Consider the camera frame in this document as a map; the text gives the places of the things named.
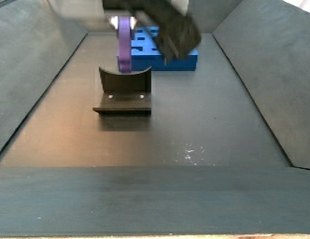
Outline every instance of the gray wall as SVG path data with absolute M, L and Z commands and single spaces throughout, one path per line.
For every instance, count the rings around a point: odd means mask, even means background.
M 102 0 L 49 0 L 57 13 L 79 21 L 91 32 L 111 32 L 105 20 Z M 242 0 L 190 0 L 189 11 L 194 14 L 203 33 L 211 33 Z
M 245 0 L 214 35 L 291 162 L 310 168 L 310 14 Z
M 46 0 L 0 7 L 0 150 L 86 35 Z
M 190 0 L 193 14 L 203 33 L 213 33 L 242 0 Z

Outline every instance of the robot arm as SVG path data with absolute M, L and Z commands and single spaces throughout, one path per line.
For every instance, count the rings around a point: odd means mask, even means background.
M 125 10 L 137 19 L 143 11 L 159 25 L 161 31 L 153 38 L 167 61 L 186 58 L 201 44 L 202 36 L 190 15 L 186 16 L 167 0 L 103 0 L 105 10 Z

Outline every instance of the bin floor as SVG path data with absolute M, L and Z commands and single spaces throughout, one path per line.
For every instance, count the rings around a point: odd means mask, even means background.
M 90 34 L 0 155 L 0 167 L 253 166 L 289 162 L 213 35 L 195 72 L 153 72 L 151 116 L 99 116 L 115 34 Z

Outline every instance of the blue block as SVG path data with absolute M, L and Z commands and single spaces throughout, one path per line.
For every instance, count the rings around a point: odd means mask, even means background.
M 155 36 L 159 28 L 157 26 L 147 28 Z M 137 30 L 135 39 L 131 40 L 133 71 L 145 71 L 150 66 L 153 71 L 195 71 L 198 56 L 198 51 L 194 49 L 186 59 L 175 59 L 169 64 L 165 64 L 165 58 L 157 49 L 157 45 L 146 29 L 139 28 Z

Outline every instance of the black bracket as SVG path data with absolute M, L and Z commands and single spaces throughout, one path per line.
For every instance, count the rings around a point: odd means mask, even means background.
M 151 113 L 151 68 L 133 74 L 111 73 L 99 68 L 103 97 L 99 114 Z

